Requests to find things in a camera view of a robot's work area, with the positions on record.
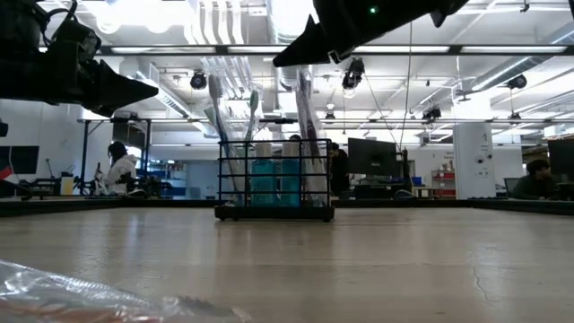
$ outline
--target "white column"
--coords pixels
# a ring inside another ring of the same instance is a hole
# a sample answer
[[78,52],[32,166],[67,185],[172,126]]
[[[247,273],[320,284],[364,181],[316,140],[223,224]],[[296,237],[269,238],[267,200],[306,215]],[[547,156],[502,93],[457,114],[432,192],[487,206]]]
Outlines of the white column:
[[[456,104],[453,115],[456,118],[491,118],[490,101],[473,98]],[[495,197],[491,124],[456,124],[453,135],[457,199]]]

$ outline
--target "chair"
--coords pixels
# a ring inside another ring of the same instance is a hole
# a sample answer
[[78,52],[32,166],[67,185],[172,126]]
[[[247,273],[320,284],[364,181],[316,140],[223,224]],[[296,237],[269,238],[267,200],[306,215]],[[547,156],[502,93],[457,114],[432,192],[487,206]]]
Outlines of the chair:
[[517,186],[519,180],[520,179],[504,179],[504,185],[506,186],[506,195],[508,197],[512,197],[512,192],[514,192],[514,188]]

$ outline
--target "dark hair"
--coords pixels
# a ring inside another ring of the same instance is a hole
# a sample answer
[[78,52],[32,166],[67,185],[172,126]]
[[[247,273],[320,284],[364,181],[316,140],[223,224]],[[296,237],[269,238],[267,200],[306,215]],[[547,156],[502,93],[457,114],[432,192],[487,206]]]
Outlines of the dark hair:
[[531,161],[526,165],[526,170],[528,171],[528,175],[534,176],[536,172],[539,170],[549,169],[550,164],[545,160],[535,160]]
[[120,142],[114,142],[108,146],[108,153],[111,156],[112,165],[117,162],[118,159],[127,155],[126,146]]

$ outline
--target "person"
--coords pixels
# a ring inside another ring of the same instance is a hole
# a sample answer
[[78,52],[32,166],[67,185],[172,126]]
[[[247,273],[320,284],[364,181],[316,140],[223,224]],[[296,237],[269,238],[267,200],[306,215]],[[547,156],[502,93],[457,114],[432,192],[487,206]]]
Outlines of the person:
[[556,199],[557,187],[547,161],[531,161],[526,165],[526,171],[528,175],[518,181],[512,197],[524,200]]
[[334,196],[340,196],[341,193],[351,186],[349,183],[349,156],[339,149],[339,145],[331,143],[329,147],[329,157],[331,159],[331,192]]
[[126,147],[120,142],[114,142],[108,147],[108,155],[111,158],[111,168],[108,176],[104,179],[104,184],[106,184],[109,194],[125,194],[127,191],[126,183],[121,183],[121,177],[129,173],[135,179],[137,157],[127,154]]

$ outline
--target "mouthwash bottle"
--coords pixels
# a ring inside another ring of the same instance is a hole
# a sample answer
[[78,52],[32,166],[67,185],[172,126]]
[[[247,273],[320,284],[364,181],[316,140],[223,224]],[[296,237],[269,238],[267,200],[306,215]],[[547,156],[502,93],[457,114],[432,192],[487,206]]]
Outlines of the mouthwash bottle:
[[[283,144],[283,157],[297,157],[299,156],[300,143],[285,143]],[[281,191],[282,192],[298,192],[300,190],[299,181],[300,160],[299,159],[284,159],[281,163],[282,175],[293,174],[294,176],[281,177]],[[299,206],[300,196],[295,193],[281,193],[282,206]]]
[[[255,146],[257,157],[271,157],[271,144],[258,143]],[[272,160],[256,160],[251,164],[251,174],[268,175],[251,178],[251,205],[275,206],[277,203],[277,179],[275,162]]]

